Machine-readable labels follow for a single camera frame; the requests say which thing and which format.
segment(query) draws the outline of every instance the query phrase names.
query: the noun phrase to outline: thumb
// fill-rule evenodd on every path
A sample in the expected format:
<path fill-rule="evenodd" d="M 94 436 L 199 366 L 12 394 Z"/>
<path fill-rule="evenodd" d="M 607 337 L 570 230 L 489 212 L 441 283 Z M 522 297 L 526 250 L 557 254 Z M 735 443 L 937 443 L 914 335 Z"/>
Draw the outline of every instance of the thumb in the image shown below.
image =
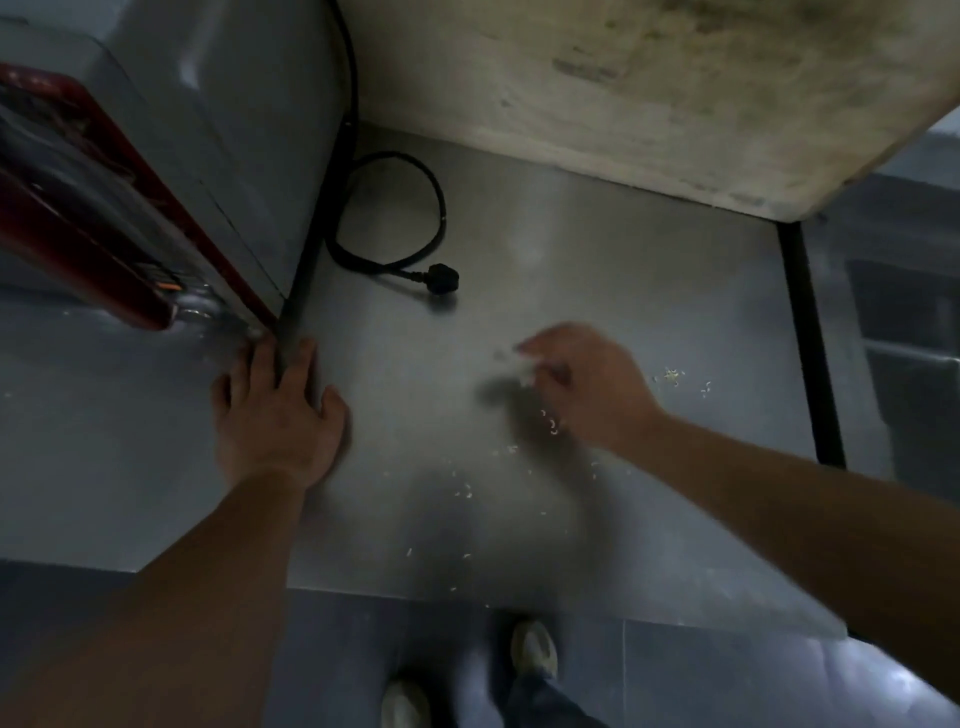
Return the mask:
<path fill-rule="evenodd" d="M 552 410 L 563 415 L 573 393 L 567 385 L 561 384 L 549 367 L 537 367 L 534 387 Z"/>

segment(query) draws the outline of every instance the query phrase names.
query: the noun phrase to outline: white sneaker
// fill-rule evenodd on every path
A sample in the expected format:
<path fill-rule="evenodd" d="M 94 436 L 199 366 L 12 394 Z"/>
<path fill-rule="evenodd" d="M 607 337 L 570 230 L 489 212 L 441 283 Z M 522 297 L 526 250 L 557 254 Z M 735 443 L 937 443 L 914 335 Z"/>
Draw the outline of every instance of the white sneaker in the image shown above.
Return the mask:
<path fill-rule="evenodd" d="M 395 680 L 380 704 L 380 728 L 430 728 L 430 703 L 416 683 Z"/>
<path fill-rule="evenodd" d="M 557 646 L 550 633 L 538 621 L 524 621 L 514 628 L 510 641 L 510 657 L 516 674 L 545 672 L 554 680 L 559 673 Z"/>

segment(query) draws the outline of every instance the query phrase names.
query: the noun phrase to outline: black plug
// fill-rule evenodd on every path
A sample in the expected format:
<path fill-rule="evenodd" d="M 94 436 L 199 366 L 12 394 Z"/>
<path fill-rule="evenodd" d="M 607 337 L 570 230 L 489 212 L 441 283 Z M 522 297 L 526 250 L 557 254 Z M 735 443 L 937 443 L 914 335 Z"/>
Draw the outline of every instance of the black plug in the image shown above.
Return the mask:
<path fill-rule="evenodd" d="M 460 287 L 460 274 L 447 265 L 435 263 L 423 274 L 423 282 L 434 296 L 445 296 Z"/>

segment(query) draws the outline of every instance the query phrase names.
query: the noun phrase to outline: black cable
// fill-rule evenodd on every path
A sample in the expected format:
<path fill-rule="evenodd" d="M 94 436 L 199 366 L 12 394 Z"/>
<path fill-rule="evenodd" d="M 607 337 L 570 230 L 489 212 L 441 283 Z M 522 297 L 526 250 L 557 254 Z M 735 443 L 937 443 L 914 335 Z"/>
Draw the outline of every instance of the black cable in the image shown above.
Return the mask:
<path fill-rule="evenodd" d="M 350 106 L 347 112 L 347 118 L 344 121 L 345 126 L 348 127 L 349 135 L 347 143 L 350 144 L 349 155 L 353 157 L 356 153 L 356 141 L 357 141 L 357 130 L 360 123 L 360 90 L 359 90 L 359 80 L 357 75 L 357 59 L 356 54 L 353 51 L 353 40 L 350 37 L 350 31 L 347 27 L 347 22 L 344 19 L 344 14 L 340 9 L 340 4 L 337 0 L 327 0 L 327 4 L 330 7 L 330 12 L 333 15 L 333 20 L 337 25 L 340 35 L 343 38 L 344 50 L 347 54 L 347 66 L 349 69 L 349 83 L 350 83 Z M 430 185 L 433 187 L 434 194 L 437 196 L 437 206 L 440 211 L 440 225 L 437 227 L 437 232 L 433 238 L 416 251 L 412 255 L 407 255 L 407 257 L 401 260 L 395 260 L 392 263 L 377 263 L 368 258 L 364 258 L 361 255 L 351 253 L 346 248 L 344 248 L 340 242 L 337 240 L 337 233 L 340 229 L 340 219 L 343 217 L 344 209 L 347 206 L 349 200 L 349 195 L 347 192 L 347 182 L 354 172 L 357 170 L 366 167 L 368 164 L 372 164 L 381 159 L 399 159 L 400 161 L 405 161 L 408 164 L 412 164 L 417 167 L 430 181 Z M 407 280 L 413 280 L 417 283 L 425 283 L 427 289 L 430 293 L 442 296 L 447 293 L 452 293 L 457 290 L 460 286 L 460 275 L 442 263 L 435 263 L 431 265 L 426 273 L 419 272 L 409 272 L 404 270 L 405 268 L 418 263 L 424 258 L 426 258 L 431 253 L 435 252 L 444 242 L 444 237 L 446 236 L 446 199 L 444 198 L 444 191 L 440 187 L 440 182 L 437 180 L 436 175 L 430 171 L 429 167 L 426 166 L 416 157 L 408 155 L 404 152 L 373 152 L 372 154 L 365 155 L 356 159 L 353 164 L 350 165 L 346 174 L 343 178 L 343 184 L 340 189 L 341 199 L 337 202 L 336 207 L 333 210 L 333 214 L 330 216 L 330 225 L 329 229 L 326 231 L 324 236 L 326 240 L 326 247 L 330 252 L 330 257 L 333 258 L 334 262 L 338 265 L 346 268 L 349 271 L 354 271 L 356 273 L 362 273 L 367 276 L 379 276 L 381 274 L 387 274 L 390 276 L 399 276 Z"/>

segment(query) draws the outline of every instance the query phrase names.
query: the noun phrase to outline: gray floor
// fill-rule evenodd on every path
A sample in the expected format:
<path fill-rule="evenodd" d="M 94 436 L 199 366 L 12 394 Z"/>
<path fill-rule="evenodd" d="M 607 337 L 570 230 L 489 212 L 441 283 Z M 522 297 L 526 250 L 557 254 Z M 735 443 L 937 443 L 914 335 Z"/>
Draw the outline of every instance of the gray floor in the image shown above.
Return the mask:
<path fill-rule="evenodd" d="M 0 685 L 38 643 L 96 611 L 128 574 L 0 564 Z M 378 725 L 391 675 L 420 679 L 438 725 L 497 726 L 509 688 L 504 642 L 516 615 L 290 592 L 264 725 Z M 591 715 L 619 726 L 960 725 L 960 710 L 875 648 L 552 617 L 561 678 Z"/>

